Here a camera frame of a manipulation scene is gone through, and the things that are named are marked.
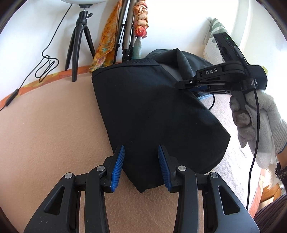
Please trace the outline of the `grey gloved right hand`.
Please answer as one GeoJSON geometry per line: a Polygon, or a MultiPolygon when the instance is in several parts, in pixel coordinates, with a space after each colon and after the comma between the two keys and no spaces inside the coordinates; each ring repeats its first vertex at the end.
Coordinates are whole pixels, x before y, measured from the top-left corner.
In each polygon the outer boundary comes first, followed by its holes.
{"type": "Polygon", "coordinates": [[[249,145],[261,168],[278,160],[286,168],[286,122],[281,118],[272,96],[262,90],[245,95],[245,108],[232,96],[230,109],[241,147],[249,145]]]}

